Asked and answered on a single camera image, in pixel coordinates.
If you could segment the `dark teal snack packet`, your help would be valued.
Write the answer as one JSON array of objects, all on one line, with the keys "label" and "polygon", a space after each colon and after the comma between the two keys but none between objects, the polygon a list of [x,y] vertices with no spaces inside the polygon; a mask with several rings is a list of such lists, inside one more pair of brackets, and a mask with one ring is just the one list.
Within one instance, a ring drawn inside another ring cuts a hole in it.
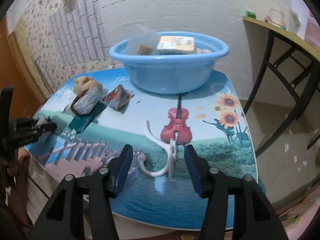
[{"label": "dark teal snack packet", "polygon": [[76,134],[82,133],[105,108],[106,105],[104,103],[98,102],[88,114],[75,116],[69,123],[68,127],[71,130],[75,130]]}]

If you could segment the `white plastic hook hanger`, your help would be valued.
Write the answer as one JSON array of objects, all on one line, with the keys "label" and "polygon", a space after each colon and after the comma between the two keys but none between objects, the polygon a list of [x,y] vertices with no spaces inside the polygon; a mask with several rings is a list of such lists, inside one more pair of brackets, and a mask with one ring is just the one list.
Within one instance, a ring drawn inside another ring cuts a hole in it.
[{"label": "white plastic hook hanger", "polygon": [[149,120],[143,125],[143,132],[149,142],[157,146],[156,151],[140,153],[137,157],[140,170],[150,178],[167,176],[168,181],[174,181],[174,166],[177,160],[177,135],[169,142],[163,142],[155,137],[150,128]]}]

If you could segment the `silver wrapped block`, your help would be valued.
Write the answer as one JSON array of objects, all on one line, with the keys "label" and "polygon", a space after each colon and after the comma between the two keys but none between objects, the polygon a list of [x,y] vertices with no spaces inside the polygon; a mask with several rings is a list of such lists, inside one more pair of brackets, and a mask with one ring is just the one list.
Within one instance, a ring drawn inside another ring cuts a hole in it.
[{"label": "silver wrapped block", "polygon": [[70,105],[71,111],[77,116],[88,114],[100,101],[102,94],[97,87],[82,91]]}]

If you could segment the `red silver snack wrapper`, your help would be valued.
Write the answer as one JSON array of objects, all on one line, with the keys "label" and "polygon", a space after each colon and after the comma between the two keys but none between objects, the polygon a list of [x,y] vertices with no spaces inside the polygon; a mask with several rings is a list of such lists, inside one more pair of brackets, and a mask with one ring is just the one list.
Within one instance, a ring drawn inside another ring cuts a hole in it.
[{"label": "red silver snack wrapper", "polygon": [[133,96],[134,93],[132,91],[125,89],[122,85],[118,85],[114,90],[104,96],[102,101],[113,110],[119,111]]}]

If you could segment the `light blue plastic basin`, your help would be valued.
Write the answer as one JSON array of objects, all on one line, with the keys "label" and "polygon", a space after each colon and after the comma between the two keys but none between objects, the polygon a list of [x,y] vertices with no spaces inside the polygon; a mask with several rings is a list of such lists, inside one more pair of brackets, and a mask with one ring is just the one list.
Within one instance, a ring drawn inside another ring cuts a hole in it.
[{"label": "light blue plastic basin", "polygon": [[128,40],[109,50],[110,58],[121,62],[131,82],[138,88],[157,94],[179,94],[198,89],[210,78],[217,60],[229,53],[229,46],[218,38],[187,31],[161,31],[164,36],[195,38],[195,46],[209,53],[190,55],[129,55]]}]

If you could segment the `cream printed box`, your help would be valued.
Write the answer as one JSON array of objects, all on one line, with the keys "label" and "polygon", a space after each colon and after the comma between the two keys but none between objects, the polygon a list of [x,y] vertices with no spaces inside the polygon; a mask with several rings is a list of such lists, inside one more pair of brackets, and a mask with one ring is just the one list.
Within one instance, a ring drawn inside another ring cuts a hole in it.
[{"label": "cream printed box", "polygon": [[195,39],[187,36],[161,36],[156,52],[159,55],[195,54]]}]

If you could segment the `wooden side table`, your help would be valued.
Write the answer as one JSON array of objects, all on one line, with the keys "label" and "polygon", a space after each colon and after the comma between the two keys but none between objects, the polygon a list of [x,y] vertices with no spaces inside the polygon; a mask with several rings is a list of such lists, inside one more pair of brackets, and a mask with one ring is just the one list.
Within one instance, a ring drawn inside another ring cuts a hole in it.
[{"label": "wooden side table", "polygon": [[[261,26],[268,30],[264,57],[253,89],[244,106],[244,112],[247,113],[253,103],[267,69],[269,69],[278,78],[295,101],[295,106],[279,128],[261,147],[255,150],[255,156],[259,157],[276,142],[276,140],[286,131],[286,129],[289,128],[294,120],[300,119],[314,94],[319,92],[319,50],[302,40],[296,34],[271,23],[247,16],[243,17],[243,21]],[[278,57],[276,61],[271,62],[270,57],[274,48],[275,39],[285,42],[290,47],[280,57]],[[288,81],[279,71],[281,64],[288,59],[291,59],[295,64],[302,68],[302,72],[291,82]]]}]

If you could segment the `white paper cup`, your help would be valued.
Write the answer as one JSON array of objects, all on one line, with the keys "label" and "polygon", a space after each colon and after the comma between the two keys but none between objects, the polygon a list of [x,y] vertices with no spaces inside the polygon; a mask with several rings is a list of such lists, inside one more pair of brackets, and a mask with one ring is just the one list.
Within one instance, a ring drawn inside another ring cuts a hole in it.
[{"label": "white paper cup", "polygon": [[272,7],[269,16],[272,24],[282,26],[284,14],[278,7]]}]

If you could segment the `green small box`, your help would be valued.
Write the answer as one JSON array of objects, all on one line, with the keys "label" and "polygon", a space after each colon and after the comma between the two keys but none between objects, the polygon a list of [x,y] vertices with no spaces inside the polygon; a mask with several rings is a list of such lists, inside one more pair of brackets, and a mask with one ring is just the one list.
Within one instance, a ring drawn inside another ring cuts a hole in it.
[{"label": "green small box", "polygon": [[256,13],[247,10],[246,11],[246,17],[256,18]]}]

